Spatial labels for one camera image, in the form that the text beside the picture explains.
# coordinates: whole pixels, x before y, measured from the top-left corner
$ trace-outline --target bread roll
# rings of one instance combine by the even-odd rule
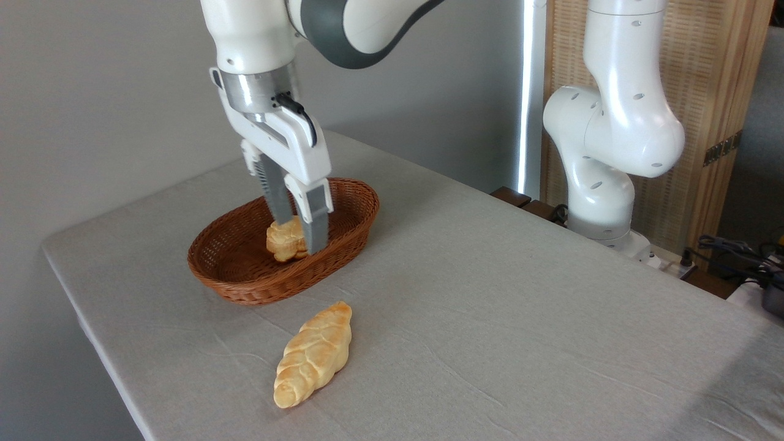
[[[299,216],[294,216],[283,225],[277,222],[270,225],[267,229],[267,250],[281,263],[307,256],[307,244]]]
[[[324,387],[348,360],[351,307],[343,301],[305,322],[283,350],[275,378],[274,400],[285,409]]]

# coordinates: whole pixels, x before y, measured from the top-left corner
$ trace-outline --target black cable bundle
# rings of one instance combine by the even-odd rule
[[[715,258],[711,258],[698,253],[692,248],[686,248],[684,251],[684,260],[689,261],[691,260],[691,256],[696,256],[716,265],[718,268],[732,273],[731,277],[740,276],[746,278],[747,280],[743,283],[754,282],[763,289],[773,286],[778,290],[784,290],[784,282],[782,281],[784,266],[782,266],[782,263],[763,256],[762,253],[752,249],[746,242],[728,240],[712,235],[702,235],[699,237],[698,248],[701,250],[716,250],[720,253]],[[749,262],[751,265],[746,269],[739,269],[718,260],[727,254],[731,254],[742,261]]]

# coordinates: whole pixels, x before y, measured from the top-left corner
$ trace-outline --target woven screen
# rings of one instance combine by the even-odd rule
[[[772,5],[771,2],[761,0],[763,4]],[[583,64],[587,3],[586,0],[550,2],[547,96],[565,85],[595,86]],[[710,180],[700,179],[706,150],[742,127],[742,117],[748,107],[748,97],[744,93],[748,89],[747,95],[750,95],[751,90],[746,83],[753,83],[759,56],[755,61],[753,54],[750,57],[746,53],[743,62],[753,63],[755,68],[750,70],[747,67],[749,72],[745,76],[733,76],[732,72],[741,70],[737,65],[742,60],[728,58],[728,54],[742,55],[749,49],[749,34],[756,35],[752,27],[756,24],[755,20],[759,21],[750,10],[759,5],[760,2],[754,0],[670,0],[662,37],[660,69],[667,100],[684,125],[686,145],[680,161],[666,175],[655,179],[632,177],[637,192],[632,228],[664,249],[680,253],[690,241],[689,227],[695,221],[699,188],[716,186]],[[739,31],[737,27],[746,27],[746,31]],[[764,24],[761,27],[764,35]],[[721,97],[727,94],[726,90],[723,92],[727,88],[741,89],[742,92],[733,94],[731,102],[724,103]],[[727,119],[722,115],[732,110],[718,107],[728,105],[736,106],[734,115],[741,117],[735,118],[737,121],[733,124],[718,122],[717,118]],[[550,205],[566,203],[564,169],[549,137],[543,151],[542,189],[543,199]],[[723,200],[722,193],[718,202]]]

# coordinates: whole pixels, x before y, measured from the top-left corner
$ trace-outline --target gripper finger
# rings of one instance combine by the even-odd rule
[[[267,155],[260,155],[259,161],[253,163],[253,168],[261,181],[264,198],[275,222],[283,225],[290,221],[293,214],[283,178],[284,170]]]
[[[329,182],[320,179],[313,184],[304,184],[291,174],[285,177],[286,187],[294,196],[307,252],[315,254],[323,250],[329,241],[329,214],[332,212],[332,193]]]

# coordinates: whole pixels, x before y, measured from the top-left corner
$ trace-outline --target wooden panel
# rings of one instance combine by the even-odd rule
[[[705,169],[702,163],[708,148],[742,127],[772,1],[670,0],[660,66],[686,145],[678,164],[664,176],[632,177],[637,191],[632,228],[666,250],[679,253],[697,231],[715,232],[710,229],[717,227],[735,155]],[[568,84],[595,85],[583,64],[587,2],[550,4],[547,96]],[[549,138],[543,148],[542,189],[550,205],[566,201],[563,166]]]
[[[531,202],[531,196],[517,193],[515,190],[512,190],[509,187],[501,187],[498,190],[495,190],[493,193],[490,193],[490,196],[496,199],[500,199],[508,204],[512,204],[517,208],[521,208],[522,206],[525,206]]]
[[[754,79],[757,77],[765,36],[768,33],[768,17],[772,1],[751,2],[733,10],[729,23],[736,26],[729,35],[727,63],[718,91],[717,103],[710,124],[710,136],[714,143],[724,139],[728,133],[739,131],[746,118]],[[695,171],[699,183],[695,193],[694,212],[688,229],[686,244],[696,246],[700,235],[715,235],[718,232],[724,197],[727,194],[736,152],[724,156],[707,167]]]

